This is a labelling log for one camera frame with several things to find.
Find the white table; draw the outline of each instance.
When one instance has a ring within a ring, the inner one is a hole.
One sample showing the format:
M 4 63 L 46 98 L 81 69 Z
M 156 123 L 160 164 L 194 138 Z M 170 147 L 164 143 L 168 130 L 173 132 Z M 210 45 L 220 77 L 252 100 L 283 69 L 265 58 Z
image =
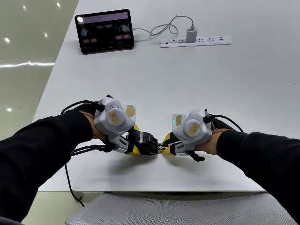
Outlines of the white table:
M 229 116 L 246 132 L 300 137 L 298 0 L 80 0 L 74 15 L 123 8 L 131 11 L 134 27 L 150 29 L 188 15 L 199 36 L 230 34 L 233 44 L 159 48 L 160 38 L 172 38 L 166 33 L 136 42 L 133 50 L 81 55 L 72 18 L 34 120 L 110 94 L 136 105 L 138 126 L 160 141 L 171 130 L 173 113 L 194 108 Z M 184 37 L 189 21 L 175 23 Z M 139 34 L 136 39 L 147 35 Z M 68 167 L 73 188 L 82 191 L 262 190 L 216 156 L 197 163 L 91 152 L 73 157 Z M 40 190 L 68 190 L 64 169 Z

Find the white cable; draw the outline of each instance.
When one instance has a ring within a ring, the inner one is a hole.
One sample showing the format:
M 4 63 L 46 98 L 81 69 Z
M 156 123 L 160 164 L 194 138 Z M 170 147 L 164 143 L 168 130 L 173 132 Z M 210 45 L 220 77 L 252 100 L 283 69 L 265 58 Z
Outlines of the white cable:
M 173 19 L 172 19 L 169 23 L 167 23 L 167 24 L 162 24 L 162 25 L 159 25 L 159 26 L 156 26 L 156 27 L 153 28 L 151 31 L 148 31 L 148 30 L 143 29 L 143 28 L 133 28 L 133 30 L 143 30 L 143 31 L 145 31 L 145 32 L 148 32 L 148 33 L 150 34 L 150 37 L 158 36 L 158 35 L 162 34 L 163 32 L 165 32 L 167 29 L 169 29 L 169 32 L 170 32 L 171 34 L 178 35 L 178 29 L 177 29 L 177 27 L 176 27 L 175 25 L 172 24 L 173 20 L 175 20 L 175 19 L 178 18 L 178 17 L 185 17 L 185 18 L 190 19 L 190 20 L 192 21 L 191 30 L 194 30 L 194 29 L 195 29 L 195 27 L 194 27 L 194 21 L 192 20 L 191 17 L 185 16 L 185 15 L 177 15 L 177 16 L 173 17 Z M 164 28 L 163 28 L 162 30 L 160 30 L 159 32 L 157 32 L 157 33 L 153 33 L 153 31 L 154 31 L 155 29 L 160 28 L 160 27 L 164 27 Z M 171 31 L 171 27 L 175 28 L 176 33 L 174 33 L 174 32 Z

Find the floor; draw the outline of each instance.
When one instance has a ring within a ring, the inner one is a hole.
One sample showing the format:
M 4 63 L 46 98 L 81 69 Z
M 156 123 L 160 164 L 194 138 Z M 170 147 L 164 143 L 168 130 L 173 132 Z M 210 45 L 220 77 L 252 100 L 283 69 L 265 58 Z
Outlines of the floor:
M 1 2 L 0 140 L 31 123 L 77 2 Z M 38 193 L 24 223 L 63 225 L 80 208 L 68 192 Z

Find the black long sleeve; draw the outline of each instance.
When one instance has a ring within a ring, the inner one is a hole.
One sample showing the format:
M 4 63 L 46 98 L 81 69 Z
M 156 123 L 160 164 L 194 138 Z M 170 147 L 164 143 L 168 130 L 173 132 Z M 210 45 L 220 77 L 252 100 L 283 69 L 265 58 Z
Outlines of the black long sleeve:
M 218 139 L 217 153 L 273 195 L 300 223 L 300 140 L 226 131 Z
M 71 158 L 79 143 L 92 138 L 80 112 L 38 120 L 0 142 L 0 217 L 22 221 L 38 187 Z

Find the gray chair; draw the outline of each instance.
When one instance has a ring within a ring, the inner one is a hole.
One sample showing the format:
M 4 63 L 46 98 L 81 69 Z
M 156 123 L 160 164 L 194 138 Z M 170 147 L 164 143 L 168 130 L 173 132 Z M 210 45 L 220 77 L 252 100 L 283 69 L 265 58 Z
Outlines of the gray chair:
M 198 200 L 198 196 L 104 193 L 67 225 L 296 225 L 267 193 Z

